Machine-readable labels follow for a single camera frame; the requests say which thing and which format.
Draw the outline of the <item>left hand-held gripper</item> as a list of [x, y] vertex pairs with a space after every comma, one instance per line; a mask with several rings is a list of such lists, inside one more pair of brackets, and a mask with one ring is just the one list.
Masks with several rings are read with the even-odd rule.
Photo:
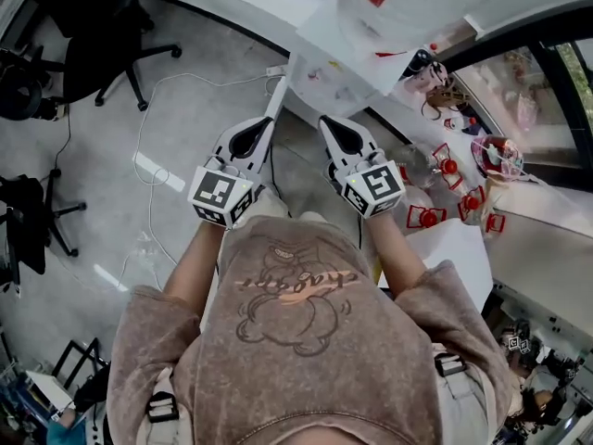
[[[214, 146], [213, 156], [198, 166], [188, 192], [188, 202], [204, 222], [233, 228], [257, 200], [258, 174], [266, 157], [274, 121], [259, 116], [225, 130]], [[241, 160], [243, 169], [225, 160]]]

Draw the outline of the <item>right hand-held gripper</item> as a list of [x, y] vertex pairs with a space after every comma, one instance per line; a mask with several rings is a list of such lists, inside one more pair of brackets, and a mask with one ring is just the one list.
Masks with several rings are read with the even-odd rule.
[[[320, 116], [318, 125], [334, 162], [329, 179], [341, 198], [363, 219], [393, 209], [406, 188], [397, 164], [384, 151], [374, 151], [370, 131], [350, 119], [328, 115]], [[350, 159], [360, 160], [348, 165]]]

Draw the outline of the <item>white water dispenser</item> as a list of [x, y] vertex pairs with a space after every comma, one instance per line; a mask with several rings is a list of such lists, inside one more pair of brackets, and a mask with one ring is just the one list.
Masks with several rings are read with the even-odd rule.
[[415, 53], [361, 55], [339, 24], [337, 0], [325, 0], [296, 29], [286, 81], [311, 110], [349, 117], [389, 95]]

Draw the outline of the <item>person's right forearm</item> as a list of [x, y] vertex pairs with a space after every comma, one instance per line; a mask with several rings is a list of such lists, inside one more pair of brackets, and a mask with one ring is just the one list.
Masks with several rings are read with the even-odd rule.
[[411, 248], [406, 237], [389, 213], [379, 214], [366, 221], [373, 245], [392, 295], [397, 298], [415, 287], [426, 273], [422, 259]]

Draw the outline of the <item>person's left forearm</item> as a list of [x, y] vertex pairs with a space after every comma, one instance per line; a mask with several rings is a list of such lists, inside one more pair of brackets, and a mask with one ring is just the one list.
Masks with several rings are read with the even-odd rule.
[[165, 294], [184, 301], [199, 316], [207, 305], [224, 233], [222, 226], [202, 222], [164, 287]]

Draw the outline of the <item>large clear water bottle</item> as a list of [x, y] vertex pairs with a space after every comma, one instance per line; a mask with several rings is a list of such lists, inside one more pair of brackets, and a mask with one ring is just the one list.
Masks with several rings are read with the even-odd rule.
[[354, 51], [399, 54], [427, 44], [473, 0], [337, 0], [339, 29]]

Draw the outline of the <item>person's beige pants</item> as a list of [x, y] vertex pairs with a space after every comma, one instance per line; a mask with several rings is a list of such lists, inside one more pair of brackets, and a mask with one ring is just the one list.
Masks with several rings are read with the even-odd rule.
[[[289, 210], [273, 187], [262, 186], [259, 190], [257, 201], [245, 213], [247, 219], [255, 216], [287, 218], [289, 216]], [[315, 211], [304, 211], [297, 219], [300, 221], [326, 223], [326, 219]]]

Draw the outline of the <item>white flat strip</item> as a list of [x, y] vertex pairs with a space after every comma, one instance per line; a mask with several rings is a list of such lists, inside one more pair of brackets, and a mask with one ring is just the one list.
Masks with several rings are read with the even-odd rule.
[[185, 181], [173, 172], [156, 164], [152, 159], [137, 151], [132, 156], [132, 167], [138, 180], [147, 186], [167, 185], [178, 193], [185, 188]]

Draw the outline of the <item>pink tumbler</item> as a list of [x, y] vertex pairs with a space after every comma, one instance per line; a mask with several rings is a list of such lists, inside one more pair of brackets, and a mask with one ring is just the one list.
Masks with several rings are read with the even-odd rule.
[[433, 61], [417, 74], [404, 82], [404, 88], [410, 93], [427, 94], [438, 86], [445, 84], [448, 72], [444, 65]]

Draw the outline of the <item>brown bag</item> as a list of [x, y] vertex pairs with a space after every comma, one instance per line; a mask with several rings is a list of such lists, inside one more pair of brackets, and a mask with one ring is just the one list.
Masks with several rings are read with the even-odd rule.
[[452, 110], [459, 112], [470, 102], [470, 95], [452, 80], [448, 79], [443, 85], [430, 90], [421, 106], [421, 113], [432, 121], [437, 121], [443, 112]]

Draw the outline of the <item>clear plastic wrap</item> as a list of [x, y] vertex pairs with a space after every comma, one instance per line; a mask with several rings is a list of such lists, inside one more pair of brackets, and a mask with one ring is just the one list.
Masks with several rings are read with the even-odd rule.
[[151, 235], [141, 231], [135, 241], [134, 255], [147, 269], [154, 269], [158, 260], [158, 247]]

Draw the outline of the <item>pink and red plastic bag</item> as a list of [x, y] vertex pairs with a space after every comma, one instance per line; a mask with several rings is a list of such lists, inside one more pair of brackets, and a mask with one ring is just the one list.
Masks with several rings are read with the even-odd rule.
[[474, 162], [485, 176], [500, 175], [514, 180], [523, 175], [524, 155], [509, 138], [486, 135], [475, 137], [471, 143]]

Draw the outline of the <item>black framed window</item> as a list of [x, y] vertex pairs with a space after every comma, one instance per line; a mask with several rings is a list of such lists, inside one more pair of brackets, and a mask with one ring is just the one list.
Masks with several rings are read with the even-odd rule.
[[439, 56], [483, 128], [527, 162], [593, 170], [593, 37], [493, 49], [468, 38]]

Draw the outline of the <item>person's brown printed shirt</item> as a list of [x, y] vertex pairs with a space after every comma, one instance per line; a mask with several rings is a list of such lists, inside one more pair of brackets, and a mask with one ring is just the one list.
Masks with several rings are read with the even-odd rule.
[[202, 316], [137, 287], [112, 351], [114, 445], [490, 445], [509, 366], [453, 264], [395, 298], [328, 222], [224, 233]]

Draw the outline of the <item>black metal frame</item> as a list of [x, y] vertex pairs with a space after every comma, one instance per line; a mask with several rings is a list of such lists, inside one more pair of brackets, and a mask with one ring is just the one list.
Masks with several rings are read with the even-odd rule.
[[64, 365], [69, 361], [69, 356], [72, 352], [78, 353], [79, 357], [76, 363], [74, 363], [71, 371], [65, 376], [65, 382], [63, 384], [65, 389], [70, 388], [81, 369], [87, 363], [90, 363], [94, 374], [98, 372], [100, 366], [105, 366], [107, 364], [100, 356], [100, 342], [96, 337], [85, 345], [71, 339], [59, 356], [57, 363], [51, 372], [52, 377], [58, 378], [60, 376], [61, 371]]

